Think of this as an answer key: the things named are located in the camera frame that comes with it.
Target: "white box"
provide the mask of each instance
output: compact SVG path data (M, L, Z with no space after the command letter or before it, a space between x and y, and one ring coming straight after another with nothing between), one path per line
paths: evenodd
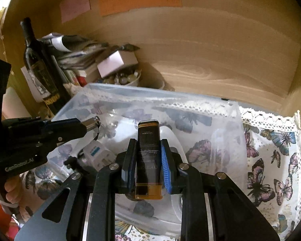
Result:
M97 65L102 78L119 70L138 64L134 52L116 51Z

